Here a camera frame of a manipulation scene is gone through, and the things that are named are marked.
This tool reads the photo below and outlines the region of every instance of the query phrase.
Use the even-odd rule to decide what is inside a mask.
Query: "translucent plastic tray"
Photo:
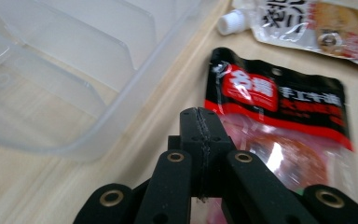
[[[217,0],[0,0],[0,145],[100,157]]]

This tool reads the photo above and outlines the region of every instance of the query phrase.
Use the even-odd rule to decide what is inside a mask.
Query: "bottle cap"
[[[221,35],[238,34],[249,29],[249,22],[246,20],[243,10],[234,9],[222,16],[217,22],[217,29]]]

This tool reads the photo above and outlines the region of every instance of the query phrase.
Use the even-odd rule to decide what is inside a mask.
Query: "vacuum-sealed meat package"
[[[290,190],[324,184],[356,198],[343,84],[305,75],[226,48],[213,50],[205,108],[236,148],[256,154]],[[208,223],[224,223],[211,200]]]

